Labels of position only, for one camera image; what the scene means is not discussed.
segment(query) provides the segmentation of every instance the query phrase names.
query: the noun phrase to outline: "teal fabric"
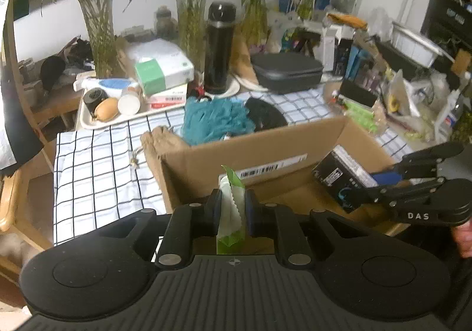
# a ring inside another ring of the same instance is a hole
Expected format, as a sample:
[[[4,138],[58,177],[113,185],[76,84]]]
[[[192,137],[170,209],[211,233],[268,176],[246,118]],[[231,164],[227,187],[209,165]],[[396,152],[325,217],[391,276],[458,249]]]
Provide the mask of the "teal fabric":
[[[199,102],[195,97],[190,97],[185,104],[183,139],[195,146],[219,141],[227,133],[233,136],[253,133],[255,125],[247,113],[240,101],[221,98]]]

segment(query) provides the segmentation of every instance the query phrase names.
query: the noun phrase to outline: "checkered tablecloth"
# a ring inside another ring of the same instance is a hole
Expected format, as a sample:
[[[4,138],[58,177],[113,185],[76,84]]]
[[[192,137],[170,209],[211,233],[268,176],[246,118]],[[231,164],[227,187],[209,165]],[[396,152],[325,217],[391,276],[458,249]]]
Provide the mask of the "checkered tablecloth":
[[[323,101],[322,87],[274,95],[246,92],[237,99],[261,98],[275,105],[289,124],[317,121],[332,116]],[[156,126],[172,126],[180,134],[183,108],[151,115],[105,129],[60,133],[54,165],[54,244],[66,242],[142,208],[165,213],[159,185],[144,155],[137,169],[130,165],[140,135]],[[385,151],[399,161],[411,148],[393,130],[377,137]]]

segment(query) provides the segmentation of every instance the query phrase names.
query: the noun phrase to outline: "metal bolt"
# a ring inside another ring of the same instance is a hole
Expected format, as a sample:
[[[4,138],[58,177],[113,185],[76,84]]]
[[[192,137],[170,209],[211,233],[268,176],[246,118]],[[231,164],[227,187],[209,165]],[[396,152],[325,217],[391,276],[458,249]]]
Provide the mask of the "metal bolt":
[[[176,253],[166,253],[159,258],[159,263],[165,266],[174,266],[179,264],[182,258]]]
[[[306,264],[310,263],[312,259],[303,253],[294,253],[289,256],[289,262],[294,264],[295,266],[305,266]]]

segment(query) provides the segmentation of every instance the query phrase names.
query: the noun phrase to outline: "green and white package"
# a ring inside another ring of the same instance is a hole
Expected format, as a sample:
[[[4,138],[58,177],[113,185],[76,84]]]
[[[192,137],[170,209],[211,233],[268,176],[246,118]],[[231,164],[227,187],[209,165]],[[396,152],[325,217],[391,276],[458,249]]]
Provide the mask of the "green and white package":
[[[223,166],[226,175],[219,182],[221,216],[216,250],[218,254],[237,253],[246,235],[245,187],[235,172]]]

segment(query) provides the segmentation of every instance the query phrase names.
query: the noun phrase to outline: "finger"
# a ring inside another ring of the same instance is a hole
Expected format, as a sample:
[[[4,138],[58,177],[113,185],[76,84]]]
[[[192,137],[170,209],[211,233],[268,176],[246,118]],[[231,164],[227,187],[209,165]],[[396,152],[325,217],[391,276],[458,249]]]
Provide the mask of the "finger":
[[[463,251],[460,253],[462,258],[471,258],[472,257],[472,250]]]
[[[470,231],[457,231],[452,233],[452,237],[456,242],[468,242],[472,241],[472,232]]]
[[[472,221],[468,221],[466,223],[461,224],[460,226],[453,227],[452,230],[471,230],[472,229]]]

